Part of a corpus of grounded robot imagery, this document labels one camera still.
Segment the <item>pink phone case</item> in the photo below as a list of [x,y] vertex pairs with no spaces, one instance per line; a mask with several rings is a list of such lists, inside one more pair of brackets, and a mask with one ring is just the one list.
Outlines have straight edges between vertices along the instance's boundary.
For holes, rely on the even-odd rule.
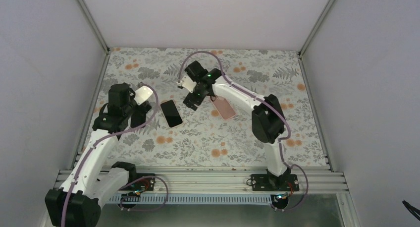
[[223,120],[231,119],[236,115],[235,110],[225,98],[220,96],[211,96],[210,101]]

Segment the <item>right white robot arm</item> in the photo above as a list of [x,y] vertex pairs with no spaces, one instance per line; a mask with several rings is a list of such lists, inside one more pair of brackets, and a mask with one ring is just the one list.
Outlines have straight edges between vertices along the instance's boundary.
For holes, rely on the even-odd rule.
[[267,158],[268,184],[271,189],[280,191],[287,185],[286,165],[280,156],[279,138],[285,131],[285,119],[278,98],[271,94],[262,96],[234,83],[222,70],[204,69],[198,61],[189,64],[185,76],[179,76],[178,88],[188,90],[183,103],[196,110],[205,97],[222,97],[249,112],[252,133],[264,143]]

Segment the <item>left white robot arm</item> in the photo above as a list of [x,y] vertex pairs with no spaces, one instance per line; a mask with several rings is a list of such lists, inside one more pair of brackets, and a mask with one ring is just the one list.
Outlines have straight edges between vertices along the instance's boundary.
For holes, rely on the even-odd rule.
[[122,134],[133,132],[151,122],[148,99],[156,91],[144,84],[133,90],[129,84],[110,87],[108,102],[94,120],[90,140],[71,174],[58,189],[51,189],[45,203],[55,227],[94,227],[104,204],[119,189],[133,189],[138,183],[134,164],[116,163],[103,178],[99,177],[111,150]]

